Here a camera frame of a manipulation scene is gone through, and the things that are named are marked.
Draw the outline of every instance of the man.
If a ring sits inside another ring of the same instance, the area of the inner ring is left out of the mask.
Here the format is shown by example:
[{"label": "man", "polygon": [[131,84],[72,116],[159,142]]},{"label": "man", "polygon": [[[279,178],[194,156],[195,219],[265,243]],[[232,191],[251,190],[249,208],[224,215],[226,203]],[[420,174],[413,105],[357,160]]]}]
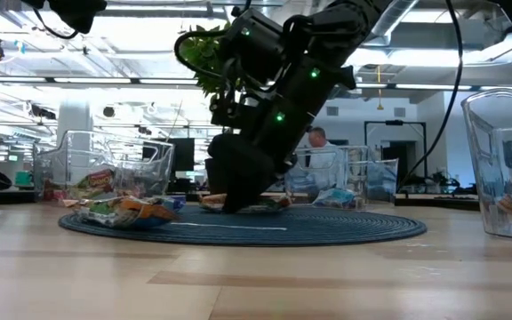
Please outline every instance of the man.
[{"label": "man", "polygon": [[309,144],[317,148],[311,151],[309,168],[312,170],[316,186],[319,189],[344,188],[345,186],[345,159],[340,148],[329,143],[325,130],[314,127],[308,133]]}]

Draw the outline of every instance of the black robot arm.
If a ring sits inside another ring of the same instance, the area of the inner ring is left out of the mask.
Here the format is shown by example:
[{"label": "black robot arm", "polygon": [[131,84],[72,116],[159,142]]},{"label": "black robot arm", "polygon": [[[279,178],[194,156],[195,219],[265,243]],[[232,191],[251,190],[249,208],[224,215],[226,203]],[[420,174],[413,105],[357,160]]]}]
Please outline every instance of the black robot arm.
[{"label": "black robot arm", "polygon": [[[220,39],[222,87],[228,89],[212,102],[212,123],[240,133],[215,137],[207,165],[211,187],[228,193],[226,212],[254,203],[295,165],[293,151],[332,88],[355,88],[352,69],[341,66],[391,2],[337,0],[283,26],[251,9],[235,19]],[[260,88],[274,78],[271,88]],[[238,79],[255,106],[231,99]]]}]

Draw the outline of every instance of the green led light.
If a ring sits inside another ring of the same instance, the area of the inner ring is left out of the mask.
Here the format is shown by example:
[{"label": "green led light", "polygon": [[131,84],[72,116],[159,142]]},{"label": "green led light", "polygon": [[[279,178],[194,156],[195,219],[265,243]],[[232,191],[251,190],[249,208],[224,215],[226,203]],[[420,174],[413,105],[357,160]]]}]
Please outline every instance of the green led light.
[{"label": "green led light", "polygon": [[313,70],[311,70],[311,74],[309,74],[312,78],[317,78],[319,76],[319,69],[318,68],[314,68]]}]

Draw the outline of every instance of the clear plastic bin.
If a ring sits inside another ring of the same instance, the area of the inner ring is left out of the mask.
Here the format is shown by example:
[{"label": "clear plastic bin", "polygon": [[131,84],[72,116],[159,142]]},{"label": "clear plastic bin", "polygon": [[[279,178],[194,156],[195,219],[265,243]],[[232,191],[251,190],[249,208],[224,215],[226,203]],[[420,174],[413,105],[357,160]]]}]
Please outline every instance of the clear plastic bin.
[{"label": "clear plastic bin", "polygon": [[376,155],[364,146],[299,148],[295,154],[298,163],[284,180],[296,204],[312,204],[321,191],[338,188],[355,194],[348,209],[364,210],[375,203],[394,205],[397,160],[374,161]]},{"label": "clear plastic bin", "polygon": [[169,183],[173,149],[170,143],[103,132],[66,132],[54,150],[35,146],[36,197],[160,196]]},{"label": "clear plastic bin", "polygon": [[462,102],[485,232],[512,236],[512,90]]},{"label": "clear plastic bin", "polygon": [[355,193],[357,209],[394,206],[398,159],[348,163],[347,189]]}]

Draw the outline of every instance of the blue round rug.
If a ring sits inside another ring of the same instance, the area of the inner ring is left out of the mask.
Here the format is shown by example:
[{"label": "blue round rug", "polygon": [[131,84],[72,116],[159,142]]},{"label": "blue round rug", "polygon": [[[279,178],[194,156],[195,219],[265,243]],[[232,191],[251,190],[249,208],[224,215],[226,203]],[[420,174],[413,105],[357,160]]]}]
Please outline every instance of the blue round rug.
[{"label": "blue round rug", "polygon": [[424,223],[371,212],[292,207],[279,213],[215,214],[186,206],[181,220],[144,230],[112,229],[66,215],[59,225],[96,236],[174,244],[314,246],[364,244],[417,236]]}]

